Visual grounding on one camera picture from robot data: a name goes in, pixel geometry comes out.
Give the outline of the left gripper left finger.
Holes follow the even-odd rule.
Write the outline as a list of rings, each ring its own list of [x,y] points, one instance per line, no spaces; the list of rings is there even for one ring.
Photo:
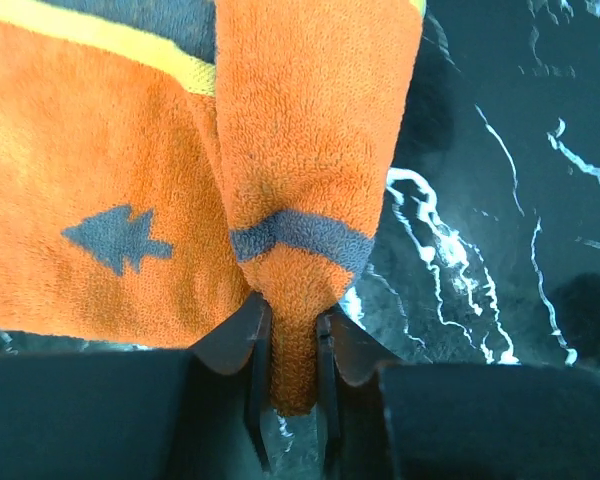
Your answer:
[[[0,479],[259,479],[272,313],[187,349],[0,355]]]

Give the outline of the orange grey towel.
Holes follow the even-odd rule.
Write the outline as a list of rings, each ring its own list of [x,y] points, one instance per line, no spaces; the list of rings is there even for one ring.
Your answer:
[[[271,400],[363,272],[422,1],[0,1],[0,329],[189,346],[252,292]]]

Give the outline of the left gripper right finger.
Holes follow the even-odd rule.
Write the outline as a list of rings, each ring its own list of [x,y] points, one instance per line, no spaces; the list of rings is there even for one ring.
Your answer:
[[[600,381],[578,369],[408,364],[339,307],[316,323],[326,479],[600,479]]]

